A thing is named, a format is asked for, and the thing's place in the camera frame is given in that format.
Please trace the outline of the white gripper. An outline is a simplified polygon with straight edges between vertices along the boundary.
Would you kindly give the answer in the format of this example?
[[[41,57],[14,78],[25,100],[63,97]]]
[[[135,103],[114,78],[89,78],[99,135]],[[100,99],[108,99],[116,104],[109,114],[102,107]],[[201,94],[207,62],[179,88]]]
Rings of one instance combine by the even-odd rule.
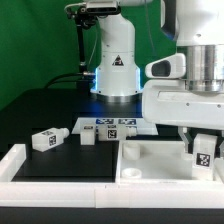
[[[193,93],[181,80],[149,80],[143,89],[142,116],[147,122],[180,126],[186,153],[193,143],[188,127],[222,130],[218,148],[224,158],[224,93]]]

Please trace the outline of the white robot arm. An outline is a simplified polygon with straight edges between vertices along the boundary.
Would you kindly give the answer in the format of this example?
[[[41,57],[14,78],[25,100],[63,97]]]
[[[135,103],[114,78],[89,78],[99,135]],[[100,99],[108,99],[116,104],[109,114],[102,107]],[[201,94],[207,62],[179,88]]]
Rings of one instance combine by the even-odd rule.
[[[87,11],[101,29],[101,63],[91,92],[108,101],[142,95],[142,116],[155,125],[176,126],[185,141],[224,135],[224,0],[159,0],[160,30],[153,35],[149,81],[139,86],[134,27],[122,6],[136,0],[94,0]]]

